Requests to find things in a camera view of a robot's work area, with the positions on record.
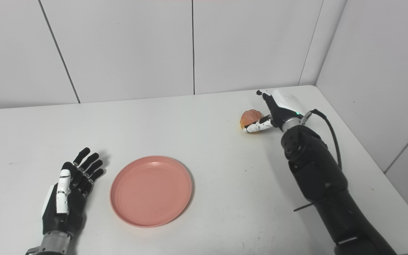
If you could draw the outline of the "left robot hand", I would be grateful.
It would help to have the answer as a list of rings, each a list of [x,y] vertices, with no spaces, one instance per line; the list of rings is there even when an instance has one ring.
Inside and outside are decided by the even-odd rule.
[[[42,234],[60,231],[73,237],[84,226],[85,207],[97,179],[104,175],[97,152],[85,147],[72,161],[63,164],[42,215]]]

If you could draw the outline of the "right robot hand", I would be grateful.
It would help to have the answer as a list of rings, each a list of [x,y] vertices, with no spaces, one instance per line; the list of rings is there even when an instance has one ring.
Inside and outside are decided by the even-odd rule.
[[[263,98],[270,114],[242,125],[244,132],[256,133],[270,128],[278,128],[285,132],[293,126],[304,124],[305,113],[293,95],[282,94],[279,89],[272,91],[259,89],[256,91],[256,95]]]

